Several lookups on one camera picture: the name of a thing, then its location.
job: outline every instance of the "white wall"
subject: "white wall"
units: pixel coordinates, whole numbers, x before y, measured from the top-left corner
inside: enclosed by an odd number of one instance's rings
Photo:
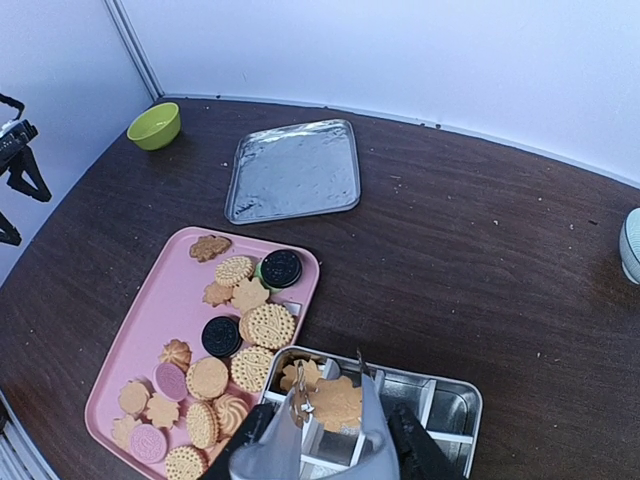
[[[123,3],[168,94],[423,119],[640,184],[637,0]]]
[[[53,199],[39,203],[0,178],[0,209],[20,230],[20,248],[0,244],[0,285],[18,256],[86,169],[151,104],[98,0],[3,2],[0,92],[27,105],[32,141]],[[16,111],[0,107],[0,125]]]

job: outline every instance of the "green bowl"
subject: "green bowl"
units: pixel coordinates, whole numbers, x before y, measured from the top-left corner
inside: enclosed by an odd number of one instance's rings
[[[133,121],[127,130],[127,138],[143,150],[158,150],[176,138],[180,126],[178,105],[173,102],[161,103]]]

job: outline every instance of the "pink cookie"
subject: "pink cookie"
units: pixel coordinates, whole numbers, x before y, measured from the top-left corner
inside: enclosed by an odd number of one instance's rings
[[[142,463],[158,463],[167,455],[167,437],[151,425],[138,425],[131,432],[129,451]]]
[[[159,364],[153,370],[153,383],[156,390],[172,402],[181,402],[189,393],[184,372],[173,363]]]

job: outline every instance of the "dark wooden table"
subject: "dark wooden table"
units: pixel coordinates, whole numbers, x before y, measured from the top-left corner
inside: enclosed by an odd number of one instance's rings
[[[640,191],[420,126],[310,109],[179,101],[183,133],[121,136],[51,216],[0,292],[0,388],[63,479],[138,478],[85,430],[84,404],[139,285],[188,225],[301,245],[322,279],[300,343],[467,380],[484,396],[475,480],[640,477],[640,289],[617,239]],[[235,227],[245,134],[342,117],[362,201]]]

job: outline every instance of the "aluminum foil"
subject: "aluminum foil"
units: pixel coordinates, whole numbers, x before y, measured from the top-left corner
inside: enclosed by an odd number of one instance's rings
[[[243,138],[225,214],[231,223],[247,224],[349,210],[359,200],[351,124],[326,120]]]

